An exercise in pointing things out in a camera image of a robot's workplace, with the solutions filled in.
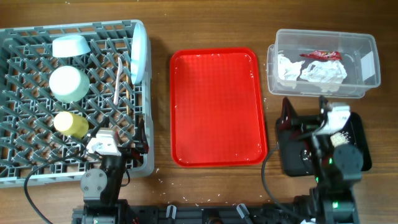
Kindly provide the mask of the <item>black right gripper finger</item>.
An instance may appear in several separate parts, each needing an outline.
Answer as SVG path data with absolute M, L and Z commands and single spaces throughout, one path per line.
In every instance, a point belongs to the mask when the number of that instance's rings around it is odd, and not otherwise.
M 294 125 L 294 120 L 297 118 L 297 113 L 294 110 L 290 100 L 287 97 L 284 97 L 282 101 L 282 111 L 281 116 L 279 118 L 278 131 L 282 130 L 290 130 Z
M 320 114 L 322 117 L 327 117 L 328 112 L 328 100 L 324 96 L 319 96 L 318 98 L 319 107 L 320 107 Z

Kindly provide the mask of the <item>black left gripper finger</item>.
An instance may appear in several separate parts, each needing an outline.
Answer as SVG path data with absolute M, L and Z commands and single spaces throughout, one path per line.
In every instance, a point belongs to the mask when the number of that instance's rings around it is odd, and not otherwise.
M 109 117 L 105 116 L 103 120 L 100 122 L 100 124 L 95 126 L 91 131 L 88 131 L 86 135 L 88 138 L 93 138 L 96 136 L 97 132 L 101 128 L 108 128 L 108 127 L 109 127 Z
M 145 132 L 145 122 L 143 119 L 140 120 L 136 131 L 136 149 L 141 154 L 147 154 L 149 152 L 149 145 Z

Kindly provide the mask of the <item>white paper napkin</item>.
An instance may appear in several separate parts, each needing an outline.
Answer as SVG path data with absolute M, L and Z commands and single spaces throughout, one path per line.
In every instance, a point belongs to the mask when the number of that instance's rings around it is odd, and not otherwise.
M 343 64 L 339 60 L 299 60 L 292 62 L 284 54 L 279 54 L 278 59 L 278 77 L 285 80 L 283 86 L 297 87 L 297 81 L 306 81 L 313 83 L 326 83 L 321 86 L 321 92 L 333 92 L 339 89 L 338 86 L 330 85 L 342 84 L 348 76 Z

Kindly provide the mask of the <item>yellow plastic cup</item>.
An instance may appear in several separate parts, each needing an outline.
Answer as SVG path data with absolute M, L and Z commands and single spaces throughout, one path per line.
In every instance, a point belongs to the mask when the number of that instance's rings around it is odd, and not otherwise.
M 58 132 L 78 139 L 83 138 L 89 129 L 88 121 L 84 117 L 67 111 L 57 114 L 53 125 Z

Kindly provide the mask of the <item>red snack wrapper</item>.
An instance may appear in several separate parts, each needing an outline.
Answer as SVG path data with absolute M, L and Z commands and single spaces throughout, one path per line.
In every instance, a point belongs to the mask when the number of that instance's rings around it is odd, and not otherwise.
M 308 54 L 300 54 L 300 56 L 316 60 L 342 60 L 341 54 L 337 51 L 328 52 L 316 50 Z

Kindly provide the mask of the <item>wooden chopstick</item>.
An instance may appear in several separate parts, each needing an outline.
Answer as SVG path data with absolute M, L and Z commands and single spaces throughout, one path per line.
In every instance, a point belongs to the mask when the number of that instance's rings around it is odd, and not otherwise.
M 129 68 L 129 64 L 128 64 L 128 61 L 126 61 L 126 69 L 128 69 L 128 68 Z M 127 83 L 127 85 L 129 85 L 129 77 L 126 72 L 125 72 L 125 74 L 126 74 L 126 83 Z M 127 88 L 126 88 L 126 98 L 128 99 L 128 101 L 130 100 L 130 92 Z M 130 115 L 130 107 L 128 104 L 126 104 L 126 114 L 128 116 Z

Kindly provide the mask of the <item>white plastic fork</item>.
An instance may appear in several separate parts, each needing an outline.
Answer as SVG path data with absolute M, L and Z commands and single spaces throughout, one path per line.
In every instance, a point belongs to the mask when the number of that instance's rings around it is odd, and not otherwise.
M 113 104 L 117 106 L 119 104 L 119 92 L 120 92 L 120 79 L 121 75 L 123 74 L 123 62 L 121 58 L 118 58 L 118 69 L 116 74 L 116 82 L 115 82 L 115 89 L 114 89 L 114 97 L 113 97 Z

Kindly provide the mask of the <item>large light blue plate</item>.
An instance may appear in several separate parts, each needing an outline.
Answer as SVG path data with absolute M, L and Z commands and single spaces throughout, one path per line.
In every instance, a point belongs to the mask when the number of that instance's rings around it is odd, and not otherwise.
M 144 77 L 148 52 L 147 32 L 143 24 L 135 25 L 131 44 L 131 82 L 137 85 Z

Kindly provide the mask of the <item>small light blue bowl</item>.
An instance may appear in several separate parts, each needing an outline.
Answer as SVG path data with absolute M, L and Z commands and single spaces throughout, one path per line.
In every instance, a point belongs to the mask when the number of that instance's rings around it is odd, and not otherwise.
M 82 35 L 59 37 L 52 42 L 52 55 L 58 58 L 79 56 L 90 51 L 90 46 Z

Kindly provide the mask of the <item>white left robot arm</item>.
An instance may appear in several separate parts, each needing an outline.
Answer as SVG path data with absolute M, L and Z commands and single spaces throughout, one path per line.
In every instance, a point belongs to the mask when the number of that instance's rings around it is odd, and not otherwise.
M 73 214 L 72 223 L 139 223 L 126 199 L 119 193 L 128 160 L 139 160 L 141 154 L 149 152 L 145 132 L 145 122 L 140 120 L 138 129 L 132 137 L 134 146 L 122 147 L 115 129 L 109 128 L 106 117 L 98 127 L 87 133 L 86 149 L 90 154 L 101 156 L 99 168 L 86 171 L 80 187 L 83 192 L 84 207 L 80 214 Z

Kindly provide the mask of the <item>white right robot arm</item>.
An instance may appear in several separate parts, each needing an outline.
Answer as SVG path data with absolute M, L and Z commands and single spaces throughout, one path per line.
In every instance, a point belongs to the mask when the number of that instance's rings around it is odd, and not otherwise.
M 279 155 L 290 177 L 312 175 L 316 186 L 307 195 L 294 198 L 285 211 L 303 221 L 358 223 L 353 185 L 362 179 L 363 153 L 351 143 L 335 146 L 332 135 L 351 117 L 349 105 L 319 99 L 317 115 L 298 115 L 288 98 L 282 101 L 276 121 Z

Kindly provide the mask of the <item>clear plastic waste bin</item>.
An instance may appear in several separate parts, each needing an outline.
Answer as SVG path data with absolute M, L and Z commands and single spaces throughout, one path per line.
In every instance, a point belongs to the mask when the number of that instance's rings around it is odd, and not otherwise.
M 321 92 L 326 83 L 297 81 L 297 87 L 283 86 L 285 80 L 278 77 L 279 54 L 284 54 L 292 62 L 316 60 L 301 57 L 310 52 L 337 51 L 341 54 L 348 76 L 339 89 L 333 92 Z M 266 75 L 269 92 L 274 95 L 319 96 L 334 98 L 361 98 L 365 93 L 381 84 L 381 71 L 376 40 L 370 34 L 333 32 L 324 30 L 280 29 L 276 33 L 274 44 L 267 51 Z

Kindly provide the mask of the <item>grey plastic dishwasher rack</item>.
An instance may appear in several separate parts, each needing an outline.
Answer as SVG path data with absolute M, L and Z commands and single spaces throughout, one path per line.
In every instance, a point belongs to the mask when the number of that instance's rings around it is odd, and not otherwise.
M 62 111 L 84 117 L 92 128 L 108 116 L 109 125 L 118 132 L 123 147 L 134 144 L 132 137 L 143 119 L 149 152 L 141 154 L 136 167 L 132 167 L 132 162 L 126 167 L 131 177 L 145 177 L 153 172 L 150 60 L 146 61 L 140 84 L 131 82 L 131 42 L 137 23 L 143 24 L 126 20 L 1 31 L 1 187 L 79 180 L 87 170 L 100 166 L 99 155 L 84 152 L 88 138 L 65 136 L 54 128 L 53 119 Z M 74 57 L 54 57 L 52 42 L 68 35 L 82 35 L 91 51 Z M 123 74 L 119 104 L 115 106 L 119 57 Z M 64 65 L 81 70 L 90 80 L 88 93 L 80 101 L 58 101 L 49 87 L 52 72 Z M 130 92 L 129 101 L 126 88 Z M 129 116 L 126 104 L 130 107 Z

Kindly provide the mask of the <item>pile of rice scraps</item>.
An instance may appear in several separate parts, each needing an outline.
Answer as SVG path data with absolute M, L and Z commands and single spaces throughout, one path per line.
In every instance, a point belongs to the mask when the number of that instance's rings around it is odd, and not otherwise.
M 338 147 L 340 145 L 348 144 L 350 136 L 348 133 L 335 133 L 330 136 L 331 143 L 333 147 Z

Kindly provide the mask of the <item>red plastic serving tray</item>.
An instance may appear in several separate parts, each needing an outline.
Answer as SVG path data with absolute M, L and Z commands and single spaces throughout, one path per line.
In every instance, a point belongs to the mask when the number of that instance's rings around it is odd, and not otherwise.
M 184 168 L 250 166 L 268 152 L 256 54 L 187 49 L 170 59 L 170 154 Z

